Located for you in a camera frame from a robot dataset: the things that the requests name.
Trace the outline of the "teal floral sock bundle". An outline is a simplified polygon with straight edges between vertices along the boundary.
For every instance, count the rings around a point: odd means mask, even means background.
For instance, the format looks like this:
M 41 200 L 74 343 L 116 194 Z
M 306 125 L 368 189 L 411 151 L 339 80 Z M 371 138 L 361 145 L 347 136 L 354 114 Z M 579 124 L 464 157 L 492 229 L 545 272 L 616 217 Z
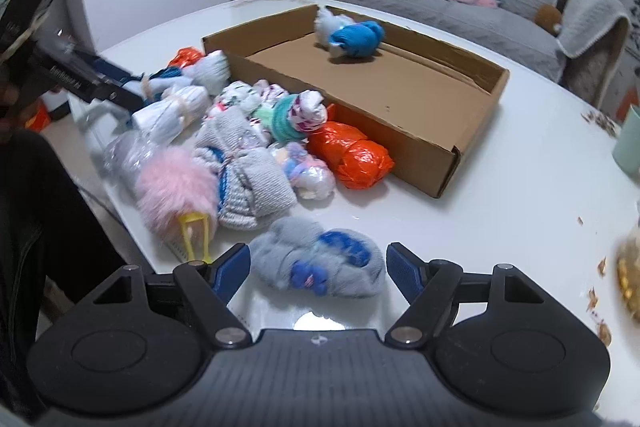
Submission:
M 273 104 L 262 103 L 254 112 L 262 125 L 279 143 L 304 141 L 328 121 L 323 96 L 314 90 L 281 96 Z

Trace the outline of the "grey blue-patterned sock bundle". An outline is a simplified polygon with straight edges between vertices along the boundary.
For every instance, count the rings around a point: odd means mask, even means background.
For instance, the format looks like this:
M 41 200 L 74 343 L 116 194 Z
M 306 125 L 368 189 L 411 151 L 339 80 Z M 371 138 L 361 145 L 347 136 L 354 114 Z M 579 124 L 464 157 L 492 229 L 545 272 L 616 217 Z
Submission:
M 274 221 L 248 248 L 250 269 L 279 291 L 369 298 L 378 295 L 385 282 L 384 256 L 368 236 L 326 230 L 304 218 Z

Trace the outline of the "bubble-wrap bundle with teal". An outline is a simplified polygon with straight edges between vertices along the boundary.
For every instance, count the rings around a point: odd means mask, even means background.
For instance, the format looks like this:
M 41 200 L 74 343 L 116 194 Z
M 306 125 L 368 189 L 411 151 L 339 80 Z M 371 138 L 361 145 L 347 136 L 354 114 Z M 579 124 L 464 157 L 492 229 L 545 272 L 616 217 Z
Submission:
M 324 6 L 319 6 L 314 19 L 314 36 L 322 49 L 329 52 L 332 58 L 341 58 L 346 52 L 339 44 L 330 43 L 330 37 L 335 31 L 355 23 L 347 15 L 335 15 Z

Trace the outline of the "grey sofa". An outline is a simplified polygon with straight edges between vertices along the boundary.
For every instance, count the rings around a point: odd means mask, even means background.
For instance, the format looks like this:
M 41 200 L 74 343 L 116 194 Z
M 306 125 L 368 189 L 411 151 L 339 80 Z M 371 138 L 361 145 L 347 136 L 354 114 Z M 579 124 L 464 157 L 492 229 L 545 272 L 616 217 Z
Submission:
M 551 4 L 563 14 L 567 0 L 503 0 L 495 9 L 445 0 L 336 1 L 416 20 L 477 43 L 559 83 L 602 112 L 613 114 L 622 99 L 616 72 L 625 49 L 623 22 L 575 60 L 534 23 L 541 5 Z

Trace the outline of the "white-blue sock with band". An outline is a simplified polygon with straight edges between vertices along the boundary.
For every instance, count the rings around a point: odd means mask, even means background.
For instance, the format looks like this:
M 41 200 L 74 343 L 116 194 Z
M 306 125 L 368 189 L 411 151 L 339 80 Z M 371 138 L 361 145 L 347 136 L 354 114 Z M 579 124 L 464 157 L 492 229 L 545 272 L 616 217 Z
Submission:
M 209 96 L 221 94 L 231 78 L 228 58 L 221 50 L 199 57 L 192 64 L 182 67 L 169 65 L 152 75 L 129 77 L 124 88 L 145 101 L 155 101 L 170 88 L 181 89 L 190 86 L 204 87 Z

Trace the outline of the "grey knitted sock bundle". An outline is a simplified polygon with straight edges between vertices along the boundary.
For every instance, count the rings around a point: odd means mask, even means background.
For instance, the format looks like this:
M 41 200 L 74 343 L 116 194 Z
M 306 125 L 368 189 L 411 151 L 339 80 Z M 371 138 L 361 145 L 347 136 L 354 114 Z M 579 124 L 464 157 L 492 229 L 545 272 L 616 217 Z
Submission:
M 282 168 L 262 147 L 225 154 L 197 147 L 194 158 L 218 180 L 218 222 L 236 231 L 269 227 L 296 205 L 297 197 Z

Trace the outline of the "large orange plastic bundle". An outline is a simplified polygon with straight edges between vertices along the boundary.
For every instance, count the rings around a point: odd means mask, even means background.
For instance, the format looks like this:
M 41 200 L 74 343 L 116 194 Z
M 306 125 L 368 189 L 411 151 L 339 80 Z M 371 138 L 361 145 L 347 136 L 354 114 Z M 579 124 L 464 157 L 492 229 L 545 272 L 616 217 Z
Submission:
M 335 178 L 351 190 L 367 190 L 389 174 L 395 163 L 386 148 L 358 128 L 335 119 L 337 106 L 328 106 L 328 121 L 308 136 L 307 150 L 323 160 Z

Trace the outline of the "small orange plastic bundle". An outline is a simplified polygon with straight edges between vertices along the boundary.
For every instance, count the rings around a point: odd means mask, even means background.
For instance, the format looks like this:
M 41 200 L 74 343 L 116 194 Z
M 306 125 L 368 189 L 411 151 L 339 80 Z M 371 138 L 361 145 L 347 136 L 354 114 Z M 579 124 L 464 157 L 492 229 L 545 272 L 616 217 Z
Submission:
M 204 57 L 204 53 L 194 46 L 178 49 L 175 56 L 168 62 L 168 67 L 183 69 L 192 66 Z

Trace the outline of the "bubble-wrap bundle purple band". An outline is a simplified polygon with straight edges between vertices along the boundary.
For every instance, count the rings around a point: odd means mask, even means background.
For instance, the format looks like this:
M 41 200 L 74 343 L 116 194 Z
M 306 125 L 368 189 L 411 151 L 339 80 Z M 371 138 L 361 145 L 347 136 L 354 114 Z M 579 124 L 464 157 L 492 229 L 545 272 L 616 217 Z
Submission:
M 269 87 L 270 83 L 265 79 L 258 80 L 255 84 L 233 81 L 216 96 L 213 105 L 207 109 L 205 119 L 212 119 L 231 107 L 237 107 L 247 119 L 260 119 L 264 113 L 262 104 Z

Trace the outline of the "white sock roll with band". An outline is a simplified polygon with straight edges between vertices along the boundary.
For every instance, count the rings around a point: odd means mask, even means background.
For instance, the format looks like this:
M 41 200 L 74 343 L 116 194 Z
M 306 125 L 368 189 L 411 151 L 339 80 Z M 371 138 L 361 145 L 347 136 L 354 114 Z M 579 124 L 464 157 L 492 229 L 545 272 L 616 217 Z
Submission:
M 209 95 L 205 87 L 171 87 L 163 93 L 160 101 L 133 113 L 132 125 L 152 142 L 168 145 L 193 121 L 200 120 L 209 105 Z

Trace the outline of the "brown cardboard box tray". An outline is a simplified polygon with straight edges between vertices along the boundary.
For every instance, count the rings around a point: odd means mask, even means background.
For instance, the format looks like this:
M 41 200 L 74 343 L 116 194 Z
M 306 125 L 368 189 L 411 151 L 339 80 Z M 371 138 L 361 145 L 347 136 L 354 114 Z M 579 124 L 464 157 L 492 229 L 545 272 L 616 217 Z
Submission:
M 334 115 L 387 148 L 393 173 L 439 198 L 495 113 L 507 69 L 393 23 L 374 57 L 332 58 L 314 38 L 313 4 L 255 18 L 204 37 L 233 77 L 291 92 L 317 90 Z

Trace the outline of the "mint green cup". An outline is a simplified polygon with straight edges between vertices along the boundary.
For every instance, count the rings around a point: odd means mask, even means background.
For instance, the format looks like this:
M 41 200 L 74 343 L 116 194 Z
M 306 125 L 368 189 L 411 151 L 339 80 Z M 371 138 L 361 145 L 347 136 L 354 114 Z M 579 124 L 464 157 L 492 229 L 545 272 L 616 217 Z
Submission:
M 617 166 L 628 176 L 639 176 L 640 169 L 640 113 L 638 105 L 629 107 L 620 128 L 612 156 Z

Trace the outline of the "pink fluffy item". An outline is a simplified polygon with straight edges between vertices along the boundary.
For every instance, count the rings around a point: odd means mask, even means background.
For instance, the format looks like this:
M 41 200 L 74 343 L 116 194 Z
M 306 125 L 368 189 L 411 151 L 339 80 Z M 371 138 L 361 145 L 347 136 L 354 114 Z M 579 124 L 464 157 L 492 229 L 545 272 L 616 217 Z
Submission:
M 134 194 L 151 232 L 181 244 L 189 261 L 213 260 L 209 245 L 218 225 L 218 180 L 190 150 L 159 148 L 142 166 Z

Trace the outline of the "pastel bubble-wrap bundle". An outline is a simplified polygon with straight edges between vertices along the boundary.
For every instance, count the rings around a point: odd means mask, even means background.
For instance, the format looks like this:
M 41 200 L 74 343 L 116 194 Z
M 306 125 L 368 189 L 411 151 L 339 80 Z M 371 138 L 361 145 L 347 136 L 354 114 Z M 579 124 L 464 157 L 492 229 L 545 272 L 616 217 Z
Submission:
M 309 154 L 303 143 L 272 143 L 267 150 L 299 198 L 325 200 L 333 194 L 334 174 L 323 160 Z

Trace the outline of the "brown plush toy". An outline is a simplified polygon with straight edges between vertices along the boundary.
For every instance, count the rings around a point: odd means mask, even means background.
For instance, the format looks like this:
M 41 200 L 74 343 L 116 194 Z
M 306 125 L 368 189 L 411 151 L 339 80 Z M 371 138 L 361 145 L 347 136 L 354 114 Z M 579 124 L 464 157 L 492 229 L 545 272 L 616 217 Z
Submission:
M 557 37 L 562 31 L 562 13 L 551 4 L 541 5 L 534 17 L 534 23 Z

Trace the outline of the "clear bubble-wrap roll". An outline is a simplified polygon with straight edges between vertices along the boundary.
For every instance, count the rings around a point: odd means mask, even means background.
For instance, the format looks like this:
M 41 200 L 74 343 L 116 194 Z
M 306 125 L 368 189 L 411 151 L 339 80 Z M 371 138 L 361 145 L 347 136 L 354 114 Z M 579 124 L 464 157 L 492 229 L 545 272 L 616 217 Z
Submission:
M 104 150 L 104 168 L 108 176 L 134 194 L 144 164 L 160 149 L 149 135 L 139 130 L 120 134 Z

